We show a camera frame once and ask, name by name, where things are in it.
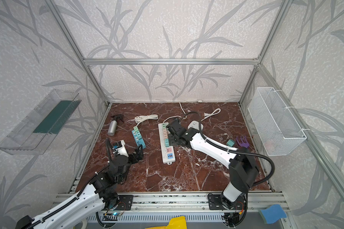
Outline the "teal plug adapter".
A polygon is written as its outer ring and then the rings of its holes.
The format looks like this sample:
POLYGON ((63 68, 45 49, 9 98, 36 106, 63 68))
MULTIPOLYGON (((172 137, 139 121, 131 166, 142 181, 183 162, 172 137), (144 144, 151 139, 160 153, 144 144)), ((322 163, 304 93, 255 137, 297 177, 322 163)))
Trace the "teal plug adapter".
POLYGON ((168 148, 170 146, 169 139, 164 139, 165 147, 168 148))
POLYGON ((232 139, 229 139, 229 140, 226 142, 226 145, 232 148, 232 147, 234 147, 234 145, 235 145, 235 141, 232 140, 232 139))

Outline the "square white power socket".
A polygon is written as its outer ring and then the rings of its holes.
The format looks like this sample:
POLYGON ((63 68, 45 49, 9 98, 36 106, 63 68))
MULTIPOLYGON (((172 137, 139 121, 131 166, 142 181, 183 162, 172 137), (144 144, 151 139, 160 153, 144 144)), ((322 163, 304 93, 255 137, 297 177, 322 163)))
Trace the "square white power socket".
POLYGON ((198 121, 194 120, 189 125, 188 128, 194 128, 196 130, 203 130, 203 124, 200 124, 198 121))

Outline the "long white power strip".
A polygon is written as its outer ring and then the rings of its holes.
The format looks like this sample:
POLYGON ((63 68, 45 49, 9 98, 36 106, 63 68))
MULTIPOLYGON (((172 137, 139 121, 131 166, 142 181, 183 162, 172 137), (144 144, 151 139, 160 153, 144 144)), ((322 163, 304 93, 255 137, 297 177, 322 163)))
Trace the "long white power strip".
POLYGON ((167 129, 167 125, 168 123, 158 124, 158 130, 159 130, 162 161, 164 164, 171 165, 173 162, 176 161, 176 158, 175 158, 173 146, 170 145, 168 148, 166 148, 164 144, 164 139, 163 139, 164 134, 162 132, 162 129, 163 128, 167 129))

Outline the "teal power strip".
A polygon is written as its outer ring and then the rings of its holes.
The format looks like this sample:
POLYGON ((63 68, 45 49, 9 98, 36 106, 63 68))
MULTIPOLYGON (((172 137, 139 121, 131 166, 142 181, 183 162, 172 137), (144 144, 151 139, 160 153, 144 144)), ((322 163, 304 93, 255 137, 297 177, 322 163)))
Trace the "teal power strip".
POLYGON ((139 147, 139 146, 142 146, 143 149, 146 148, 146 145, 145 145, 145 142, 144 142, 143 138, 138 139, 138 138, 135 137, 134 135, 133 135, 133 137, 134 137, 135 142, 136 142, 136 144, 137 144, 138 147, 139 147))

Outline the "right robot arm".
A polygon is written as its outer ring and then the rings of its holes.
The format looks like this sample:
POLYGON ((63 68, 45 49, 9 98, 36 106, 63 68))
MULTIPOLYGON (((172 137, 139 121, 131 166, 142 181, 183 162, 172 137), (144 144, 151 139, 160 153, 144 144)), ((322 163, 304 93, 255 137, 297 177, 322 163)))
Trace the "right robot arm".
POLYGON ((252 187, 264 183, 275 172, 275 164, 265 155, 252 153, 248 148, 236 149, 223 145, 208 138, 201 129, 184 128, 178 119, 167 125, 167 130, 177 145, 200 151, 224 165, 229 170, 230 182, 221 193, 222 202, 226 205, 235 202, 242 194, 248 194, 252 187), (259 175, 256 158, 269 162, 271 170, 261 180, 256 180, 259 175))

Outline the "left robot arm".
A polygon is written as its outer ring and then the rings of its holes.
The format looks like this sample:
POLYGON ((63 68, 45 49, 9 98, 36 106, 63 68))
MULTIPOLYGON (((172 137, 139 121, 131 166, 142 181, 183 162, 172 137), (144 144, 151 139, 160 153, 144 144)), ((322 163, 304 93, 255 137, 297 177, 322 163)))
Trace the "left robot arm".
POLYGON ((143 145, 139 145, 132 154, 128 154, 124 142, 118 141, 112 145, 107 139, 106 152, 108 164, 96 172, 77 193, 34 218, 28 215, 21 218, 16 228, 67 229, 105 207, 117 206, 117 185, 127 180, 131 165, 144 158, 143 145))

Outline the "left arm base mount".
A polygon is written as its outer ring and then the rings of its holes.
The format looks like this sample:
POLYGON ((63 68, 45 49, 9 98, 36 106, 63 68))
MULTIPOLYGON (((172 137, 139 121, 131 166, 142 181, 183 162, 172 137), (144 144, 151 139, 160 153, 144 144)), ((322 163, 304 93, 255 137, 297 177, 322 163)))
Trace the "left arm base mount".
POLYGON ((129 211, 133 203, 133 195, 119 195, 118 199, 112 200, 107 209, 110 211, 129 211))

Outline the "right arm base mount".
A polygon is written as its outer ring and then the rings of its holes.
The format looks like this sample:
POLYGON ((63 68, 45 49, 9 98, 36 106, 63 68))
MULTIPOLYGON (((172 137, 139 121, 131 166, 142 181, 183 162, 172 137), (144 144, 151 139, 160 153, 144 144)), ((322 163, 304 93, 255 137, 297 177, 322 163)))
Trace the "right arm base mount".
POLYGON ((244 210, 246 195, 239 195, 235 201, 230 201, 222 194, 207 195, 209 210, 244 210))

